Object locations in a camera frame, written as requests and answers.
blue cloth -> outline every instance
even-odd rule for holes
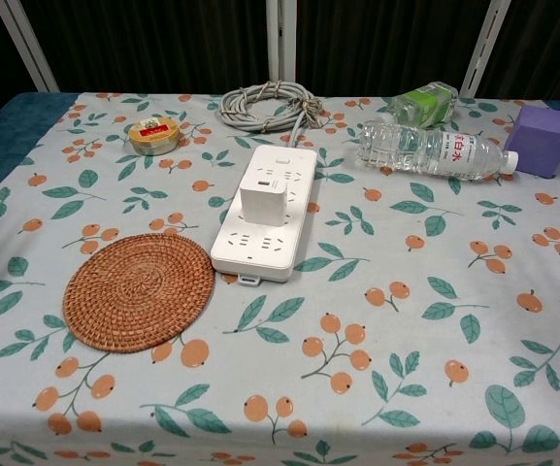
[[[73,105],[77,93],[27,92],[0,110],[0,182]]]

white pole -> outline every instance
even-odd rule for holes
[[[474,47],[474,54],[465,73],[465,79],[459,93],[461,97],[474,97],[476,95],[510,5],[511,0],[491,0]]]
[[[0,0],[0,17],[40,92],[58,92],[59,87],[50,70],[34,30],[18,0]]]
[[[284,81],[294,82],[297,64],[297,0],[281,0],[281,41],[280,77]]]
[[[267,0],[267,56],[269,80],[280,79],[280,17],[278,0]]]

tape roll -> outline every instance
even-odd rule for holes
[[[175,121],[164,116],[138,121],[128,131],[135,151],[140,155],[159,155],[176,147],[181,132]]]

woven coaster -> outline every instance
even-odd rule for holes
[[[205,308],[214,285],[206,252],[182,236],[147,234],[116,241],[70,280],[64,317],[98,350],[133,352],[181,333]]]

coiled cable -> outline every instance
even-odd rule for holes
[[[247,109],[247,105],[271,98],[288,101],[286,109],[277,116],[260,119]],[[320,99],[314,97],[302,85],[276,81],[227,92],[221,97],[219,115],[223,123],[250,133],[268,133],[292,128],[288,141],[288,146],[292,147],[302,124],[311,128],[321,126],[318,115],[322,110]]]

